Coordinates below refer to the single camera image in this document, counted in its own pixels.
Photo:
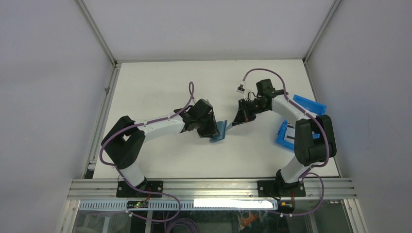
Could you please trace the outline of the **teal leather card holder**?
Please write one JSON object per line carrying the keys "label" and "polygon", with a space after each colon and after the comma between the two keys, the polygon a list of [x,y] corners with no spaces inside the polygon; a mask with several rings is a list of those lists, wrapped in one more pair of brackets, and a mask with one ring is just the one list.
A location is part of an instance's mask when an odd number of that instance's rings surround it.
{"label": "teal leather card holder", "polygon": [[228,123],[227,120],[217,121],[216,126],[217,126],[218,132],[210,138],[209,140],[210,143],[217,143],[221,140],[224,140],[226,137],[227,131],[233,127],[233,123],[232,122]]}

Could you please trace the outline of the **white card with black stripe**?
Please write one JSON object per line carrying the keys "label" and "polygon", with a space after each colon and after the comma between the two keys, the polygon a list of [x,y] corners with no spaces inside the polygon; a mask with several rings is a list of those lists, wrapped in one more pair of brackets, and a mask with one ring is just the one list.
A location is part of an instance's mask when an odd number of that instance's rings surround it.
{"label": "white card with black stripe", "polygon": [[294,136],[295,136],[295,128],[290,125],[287,125],[284,139],[290,143],[294,143],[294,139],[295,139]]}

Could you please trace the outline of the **blue plastic bin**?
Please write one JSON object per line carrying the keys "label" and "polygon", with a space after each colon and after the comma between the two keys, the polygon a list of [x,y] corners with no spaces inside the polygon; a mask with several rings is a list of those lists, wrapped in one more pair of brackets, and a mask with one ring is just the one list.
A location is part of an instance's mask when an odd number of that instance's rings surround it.
{"label": "blue plastic bin", "polygon": [[[299,104],[307,112],[311,112],[311,114],[314,115],[315,117],[325,115],[326,113],[327,106],[324,104],[309,100],[299,95],[294,95],[293,101]],[[312,119],[310,117],[309,118],[307,117],[306,119],[301,119],[301,120],[296,121],[295,124],[291,124],[290,122],[285,120],[281,124],[278,130],[275,143],[280,146],[283,146],[284,148],[294,150],[295,149],[294,143],[295,143],[296,135],[298,135],[298,142],[302,142],[303,136],[309,135],[308,129],[304,130],[304,123],[309,123],[310,120]],[[295,128],[294,143],[290,143],[284,139],[287,125],[290,125]]]}

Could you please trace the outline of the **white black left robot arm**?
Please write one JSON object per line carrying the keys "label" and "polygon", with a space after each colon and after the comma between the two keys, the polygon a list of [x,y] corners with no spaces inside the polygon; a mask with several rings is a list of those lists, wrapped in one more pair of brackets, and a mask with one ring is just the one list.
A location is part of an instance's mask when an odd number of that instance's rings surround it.
{"label": "white black left robot arm", "polygon": [[112,165],[128,183],[127,190],[134,197],[146,192],[147,178],[140,170],[137,157],[145,142],[163,136],[196,130],[200,138],[217,142],[225,137],[226,121],[217,121],[212,105],[205,99],[194,105],[175,109],[169,115],[148,121],[134,121],[121,117],[101,142],[101,152],[112,160]]}

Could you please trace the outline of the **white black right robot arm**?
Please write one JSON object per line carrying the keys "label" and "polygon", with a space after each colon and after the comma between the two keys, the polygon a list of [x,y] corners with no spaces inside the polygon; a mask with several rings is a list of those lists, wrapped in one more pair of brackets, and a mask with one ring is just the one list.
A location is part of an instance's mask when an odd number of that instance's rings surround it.
{"label": "white black right robot arm", "polygon": [[251,122],[257,114],[272,111],[283,116],[294,128],[294,157],[278,170],[270,194],[281,197],[292,192],[314,167],[323,167],[337,153],[331,118],[305,109],[288,97],[285,89],[275,89],[271,80],[257,82],[257,96],[238,101],[231,126]]}

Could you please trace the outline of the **aluminium front mounting rail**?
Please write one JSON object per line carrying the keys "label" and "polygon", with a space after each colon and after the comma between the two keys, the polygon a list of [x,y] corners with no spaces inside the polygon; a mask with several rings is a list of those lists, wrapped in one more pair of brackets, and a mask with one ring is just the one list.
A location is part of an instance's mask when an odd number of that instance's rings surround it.
{"label": "aluminium front mounting rail", "polygon": [[[326,177],[325,200],[357,199],[350,178]],[[117,179],[74,179],[69,188],[68,200],[115,200]],[[240,199],[260,200],[258,179],[165,179],[163,193],[180,200],[192,199]]]}

